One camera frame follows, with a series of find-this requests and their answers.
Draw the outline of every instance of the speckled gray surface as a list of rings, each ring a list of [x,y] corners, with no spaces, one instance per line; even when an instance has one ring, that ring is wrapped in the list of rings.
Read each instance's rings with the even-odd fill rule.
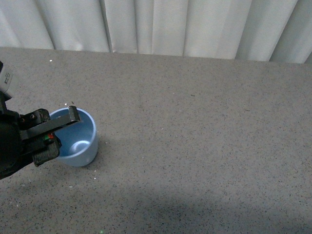
[[[86,167],[1,180],[1,233],[312,233],[311,65],[12,48],[0,60],[21,79],[8,108],[73,102],[100,137]]]

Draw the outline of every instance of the robotic arm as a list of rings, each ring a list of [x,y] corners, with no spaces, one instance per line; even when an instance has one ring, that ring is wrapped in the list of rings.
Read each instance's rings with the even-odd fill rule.
[[[8,110],[5,102],[12,98],[18,78],[0,61],[0,179],[24,166],[40,166],[59,156],[61,141],[55,131],[80,121],[75,106],[69,113],[51,120],[49,112],[39,109],[20,115]]]

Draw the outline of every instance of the light blue plastic cup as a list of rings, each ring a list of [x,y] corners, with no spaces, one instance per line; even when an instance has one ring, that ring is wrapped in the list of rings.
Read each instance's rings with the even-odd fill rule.
[[[98,151],[96,123],[89,113],[77,108],[80,121],[55,132],[62,147],[57,160],[69,166],[82,167],[95,158]],[[51,119],[68,114],[68,108],[62,108],[50,114]]]

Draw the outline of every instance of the table surface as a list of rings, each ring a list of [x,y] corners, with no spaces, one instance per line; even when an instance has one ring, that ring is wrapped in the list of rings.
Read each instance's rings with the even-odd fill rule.
[[[312,66],[1,48],[21,114],[95,119],[88,166],[0,181],[1,233],[312,233]]]

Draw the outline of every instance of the white curtain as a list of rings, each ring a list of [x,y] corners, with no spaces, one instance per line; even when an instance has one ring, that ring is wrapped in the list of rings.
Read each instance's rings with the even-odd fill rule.
[[[312,63],[312,0],[0,0],[0,46]]]

